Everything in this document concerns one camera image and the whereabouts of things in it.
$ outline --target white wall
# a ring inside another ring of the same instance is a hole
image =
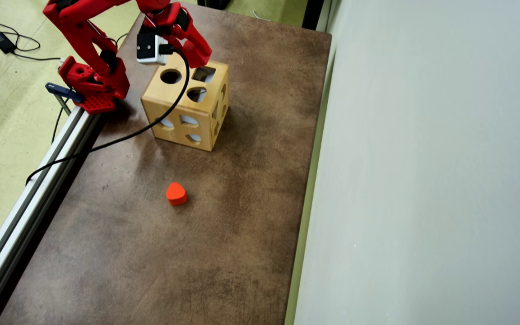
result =
[[[520,1],[336,6],[295,323],[520,324]]]

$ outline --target wooden block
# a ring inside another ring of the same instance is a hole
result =
[[[210,61],[206,66],[190,69],[179,54],[167,58],[157,68],[142,105],[150,122],[161,117],[180,94],[185,78],[190,78],[186,93],[177,107],[159,125],[152,128],[156,138],[212,151],[229,107],[228,65]]]

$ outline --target table surface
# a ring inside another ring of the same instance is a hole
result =
[[[230,66],[214,150],[145,132],[90,154],[0,323],[283,323],[331,36],[186,8]],[[96,145],[147,123],[140,95],[155,68],[135,61],[135,37],[118,55],[126,109]],[[167,203],[173,181],[185,205]]]

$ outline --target red heart-shaped block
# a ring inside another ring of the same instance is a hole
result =
[[[167,187],[166,198],[171,205],[182,205],[188,201],[186,190],[178,183],[171,183]]]

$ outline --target black power cord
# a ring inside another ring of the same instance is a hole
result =
[[[184,64],[186,65],[186,82],[184,82],[184,86],[182,87],[182,91],[180,91],[180,95],[178,95],[178,98],[176,98],[176,101],[174,101],[174,103],[171,105],[171,107],[163,115],[161,115],[161,117],[158,117],[152,123],[146,125],[145,127],[141,128],[140,130],[138,130],[138,131],[136,131],[136,132],[134,132],[132,134],[128,134],[128,135],[123,136],[123,137],[121,137],[119,139],[107,142],[107,144],[102,144],[100,146],[97,146],[95,148],[87,150],[86,152],[80,152],[80,153],[77,153],[77,154],[72,154],[71,156],[68,156],[68,157],[65,157],[65,158],[62,158],[62,159],[58,159],[58,160],[50,162],[49,164],[43,165],[42,167],[36,169],[33,173],[31,173],[29,175],[29,177],[27,177],[27,180],[25,181],[25,185],[27,185],[27,183],[29,183],[29,181],[31,180],[31,177],[33,177],[33,175],[37,174],[38,172],[41,172],[41,171],[45,170],[46,168],[51,167],[52,165],[63,163],[64,161],[68,161],[68,160],[71,160],[71,159],[74,159],[74,158],[78,158],[78,157],[84,156],[86,154],[98,151],[98,150],[103,149],[103,148],[107,148],[107,147],[112,146],[114,144],[117,144],[119,142],[122,142],[122,141],[128,140],[130,138],[133,138],[134,136],[137,136],[139,134],[142,134],[143,132],[146,132],[147,130],[149,130],[153,126],[155,126],[158,123],[160,123],[163,119],[165,119],[173,111],[173,109],[176,108],[176,106],[180,102],[180,99],[182,98],[182,96],[186,92],[186,88],[188,88],[188,81],[190,80],[190,78],[188,77],[189,74],[190,74],[190,65],[188,64],[188,59],[186,58],[184,53],[182,53],[180,50],[176,49],[173,46],[169,46],[169,47],[167,47],[167,49],[171,53],[172,52],[176,52],[176,53],[180,54],[180,56],[184,60]]]
[[[17,39],[15,40],[15,47],[17,48],[18,51],[22,51],[22,52],[29,52],[29,51],[35,51],[39,48],[42,47],[42,45],[37,41],[37,39],[34,39],[32,37],[29,37],[29,36],[25,36],[25,35],[21,35],[20,33],[18,33],[13,27],[9,27],[7,25],[3,25],[3,24],[0,24],[0,26],[2,27],[6,27],[6,28],[9,28],[11,29],[12,31],[14,31],[14,33],[10,33],[10,32],[2,32],[4,34],[8,34],[8,35],[16,35],[17,36]],[[26,39],[31,39],[31,41],[34,41],[35,43],[37,43],[37,46],[32,48],[32,49],[20,49],[18,46],[17,46],[17,43],[19,43],[19,39],[20,37],[23,37],[23,38],[26,38]],[[14,51],[11,51],[11,53],[17,57],[22,57],[22,58],[28,58],[28,59],[31,59],[31,60],[36,60],[36,61],[48,61],[48,60],[60,60],[61,58],[34,58],[34,57],[26,57],[26,56],[23,56],[23,55],[20,55],[20,54],[17,54],[15,53]]]
[[[128,35],[128,33],[125,33],[124,35],[121,35],[121,37],[119,37],[119,38],[117,39],[117,41],[116,41],[116,49],[117,49],[117,47],[118,47],[117,44],[119,43],[120,39],[121,39],[122,37],[124,37],[125,35]]]
[[[66,98],[64,100],[64,103],[68,103],[68,100],[70,100],[69,98]],[[51,144],[53,144],[54,140],[56,139],[56,132],[57,132],[57,126],[59,125],[60,123],[60,117],[61,117],[61,113],[64,111],[64,108],[63,107],[60,107],[60,113],[57,115],[57,120],[56,120],[56,127],[53,128],[53,136],[51,137]]]

